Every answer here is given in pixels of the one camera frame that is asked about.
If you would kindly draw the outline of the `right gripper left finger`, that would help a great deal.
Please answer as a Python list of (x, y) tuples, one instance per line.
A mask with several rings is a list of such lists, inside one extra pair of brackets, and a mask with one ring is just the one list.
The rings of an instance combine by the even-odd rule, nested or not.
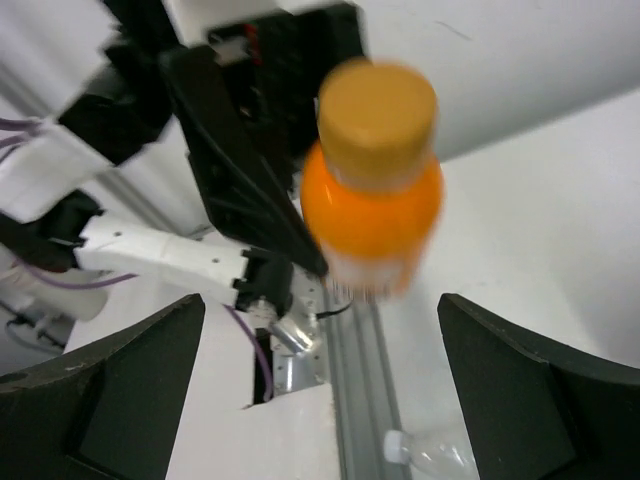
[(165, 478), (205, 314), (187, 295), (1, 378), (4, 479)]

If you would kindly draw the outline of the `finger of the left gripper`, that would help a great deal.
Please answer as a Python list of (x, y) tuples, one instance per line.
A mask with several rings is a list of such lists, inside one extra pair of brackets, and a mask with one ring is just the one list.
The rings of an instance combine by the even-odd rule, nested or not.
[(178, 47), (161, 54), (159, 67), (211, 223), (229, 239), (326, 276), (323, 254), (234, 108), (213, 49)]

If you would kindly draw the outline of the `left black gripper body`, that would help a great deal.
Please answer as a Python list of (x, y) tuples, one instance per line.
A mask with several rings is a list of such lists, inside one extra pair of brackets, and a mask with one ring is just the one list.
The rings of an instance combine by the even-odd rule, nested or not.
[(275, 9), (211, 28), (232, 104), (287, 190), (318, 137), (316, 99), (339, 64), (363, 56), (360, 10), (330, 2)]

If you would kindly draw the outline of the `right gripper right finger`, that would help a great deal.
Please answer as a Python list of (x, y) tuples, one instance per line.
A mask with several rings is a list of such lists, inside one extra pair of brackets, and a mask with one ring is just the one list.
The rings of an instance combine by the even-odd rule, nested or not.
[(458, 294), (438, 318), (482, 479), (636, 479), (639, 371)]

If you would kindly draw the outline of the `orange juice bottle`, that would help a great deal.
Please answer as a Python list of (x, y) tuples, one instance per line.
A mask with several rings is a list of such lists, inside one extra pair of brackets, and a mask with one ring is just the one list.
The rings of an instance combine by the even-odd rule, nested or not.
[(300, 203), (338, 296), (393, 297), (413, 279), (444, 200), (437, 117), (431, 83), (407, 65), (359, 57), (323, 81)]

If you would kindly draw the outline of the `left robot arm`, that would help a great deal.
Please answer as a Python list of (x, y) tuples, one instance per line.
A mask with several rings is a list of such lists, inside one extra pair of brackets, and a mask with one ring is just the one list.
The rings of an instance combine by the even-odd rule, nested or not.
[[(268, 2), (228, 20), (188, 1), (109, 1), (104, 64), (60, 112), (3, 120), (1, 240), (49, 276), (149, 275), (239, 311), (293, 311), (301, 269), (329, 266), (292, 203), (318, 137), (321, 82), (363, 52), (359, 8)], [(207, 219), (232, 249), (162, 212), (127, 173), (176, 123)]]

